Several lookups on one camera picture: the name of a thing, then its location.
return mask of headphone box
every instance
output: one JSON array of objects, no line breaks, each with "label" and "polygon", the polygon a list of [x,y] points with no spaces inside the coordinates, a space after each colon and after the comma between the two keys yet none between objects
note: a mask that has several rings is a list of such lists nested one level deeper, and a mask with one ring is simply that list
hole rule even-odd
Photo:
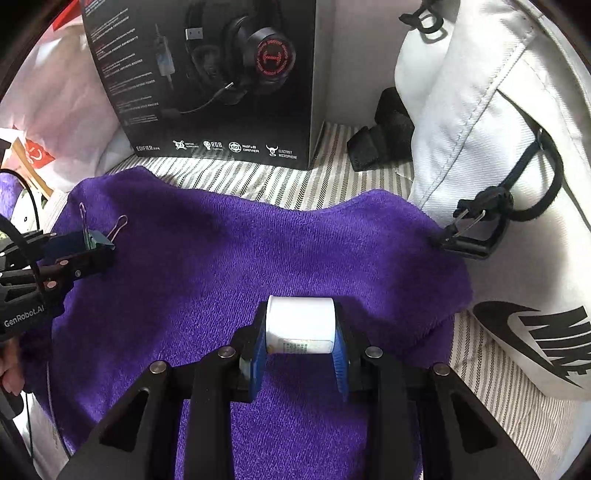
[{"label": "headphone box", "polygon": [[80,0],[141,157],[305,170],[326,107],[334,0]]}]

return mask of human hand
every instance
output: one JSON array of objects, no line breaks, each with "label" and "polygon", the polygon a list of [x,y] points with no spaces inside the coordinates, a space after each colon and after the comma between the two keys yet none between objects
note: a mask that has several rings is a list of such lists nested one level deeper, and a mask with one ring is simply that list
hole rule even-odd
[{"label": "human hand", "polygon": [[22,366],[19,363],[20,347],[17,338],[11,338],[0,345],[0,380],[4,390],[19,396],[25,387]]}]

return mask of white backpack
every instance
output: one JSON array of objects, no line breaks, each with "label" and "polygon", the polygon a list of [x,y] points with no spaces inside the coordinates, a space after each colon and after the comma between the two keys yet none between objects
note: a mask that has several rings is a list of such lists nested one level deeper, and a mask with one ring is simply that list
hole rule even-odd
[{"label": "white backpack", "polygon": [[527,0],[433,12],[442,28],[410,31],[395,73],[415,125],[409,201],[447,249],[485,258],[467,260],[472,312],[531,381],[591,400],[591,76]]}]

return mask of white roll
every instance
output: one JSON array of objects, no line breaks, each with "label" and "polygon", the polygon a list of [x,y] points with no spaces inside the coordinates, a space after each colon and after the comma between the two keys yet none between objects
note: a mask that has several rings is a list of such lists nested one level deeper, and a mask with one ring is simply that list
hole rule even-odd
[{"label": "white roll", "polygon": [[335,328],[333,299],[269,297],[267,353],[332,353]]}]

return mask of silver screw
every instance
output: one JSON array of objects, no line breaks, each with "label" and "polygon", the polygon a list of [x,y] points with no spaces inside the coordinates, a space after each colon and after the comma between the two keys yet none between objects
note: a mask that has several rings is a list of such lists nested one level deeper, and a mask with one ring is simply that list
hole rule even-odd
[{"label": "silver screw", "polygon": [[446,364],[435,364],[433,365],[433,371],[440,377],[446,377],[450,374],[451,369],[449,368],[449,365]]},{"label": "silver screw", "polygon": [[384,351],[378,346],[369,346],[365,349],[365,355],[370,358],[380,358]]},{"label": "silver screw", "polygon": [[166,362],[162,360],[156,360],[152,365],[150,365],[150,371],[153,374],[161,374],[166,370]]},{"label": "silver screw", "polygon": [[236,355],[236,351],[234,350],[233,347],[226,345],[226,346],[221,347],[217,351],[217,354],[222,358],[232,358],[234,355]]}]

